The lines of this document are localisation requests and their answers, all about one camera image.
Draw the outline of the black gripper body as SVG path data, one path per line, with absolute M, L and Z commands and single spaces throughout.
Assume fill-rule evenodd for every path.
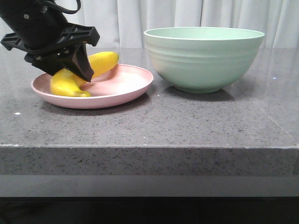
M 0 43 L 7 49 L 26 52 L 25 60 L 42 60 L 44 56 L 68 51 L 73 45 L 96 46 L 100 35 L 95 27 L 74 23 L 17 23 L 13 33 L 6 34 Z

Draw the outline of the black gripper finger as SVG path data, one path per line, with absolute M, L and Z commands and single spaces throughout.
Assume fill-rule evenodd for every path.
M 94 74 L 88 60 L 85 44 L 74 44 L 63 50 L 61 62 L 64 67 L 81 79 L 90 82 Z
M 55 75 L 65 66 L 63 60 L 68 56 L 66 53 L 46 53 L 46 54 L 31 54 L 27 53 L 24 60 L 32 66 L 48 73 Z

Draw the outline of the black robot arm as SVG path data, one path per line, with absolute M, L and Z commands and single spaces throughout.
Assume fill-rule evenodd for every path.
M 87 58 L 86 45 L 96 46 L 100 35 L 95 27 L 67 21 L 64 14 L 75 14 L 53 0 L 2 0 L 0 17 L 12 29 L 0 43 L 7 49 L 26 52 L 25 61 L 55 75 L 67 69 L 90 82 L 94 71 Z

